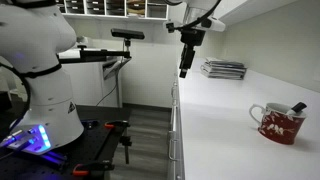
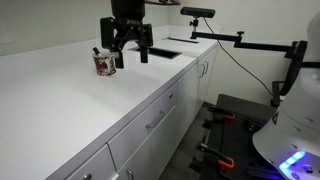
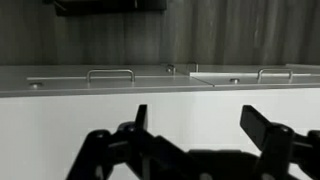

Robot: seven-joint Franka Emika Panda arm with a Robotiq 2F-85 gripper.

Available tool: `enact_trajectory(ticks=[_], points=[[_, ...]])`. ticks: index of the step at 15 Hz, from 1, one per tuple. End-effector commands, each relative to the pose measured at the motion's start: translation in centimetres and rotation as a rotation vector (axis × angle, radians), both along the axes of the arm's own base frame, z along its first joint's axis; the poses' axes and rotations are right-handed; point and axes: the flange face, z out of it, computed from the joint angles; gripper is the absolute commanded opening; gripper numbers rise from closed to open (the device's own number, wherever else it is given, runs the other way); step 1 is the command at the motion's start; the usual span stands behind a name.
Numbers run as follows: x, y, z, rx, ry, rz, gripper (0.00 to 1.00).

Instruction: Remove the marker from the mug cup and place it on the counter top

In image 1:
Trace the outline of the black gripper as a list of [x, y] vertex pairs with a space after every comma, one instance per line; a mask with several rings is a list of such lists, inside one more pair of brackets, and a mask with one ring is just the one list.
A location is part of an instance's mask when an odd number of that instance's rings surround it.
[[195, 46], [201, 46], [203, 39], [205, 36], [205, 32], [203, 30], [197, 29], [188, 29], [181, 31], [181, 39], [180, 41], [184, 44], [183, 51], [181, 54], [181, 62], [179, 65], [180, 69], [180, 78], [186, 77], [186, 69], [190, 69], [192, 66], [192, 62], [194, 59]]

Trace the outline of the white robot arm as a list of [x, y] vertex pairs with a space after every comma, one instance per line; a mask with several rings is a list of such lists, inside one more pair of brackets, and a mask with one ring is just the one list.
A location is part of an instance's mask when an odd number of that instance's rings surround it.
[[10, 125], [10, 149], [42, 155], [78, 139], [84, 131], [70, 75], [58, 55], [76, 34], [55, 0], [1, 0], [0, 56], [23, 82], [26, 109]]

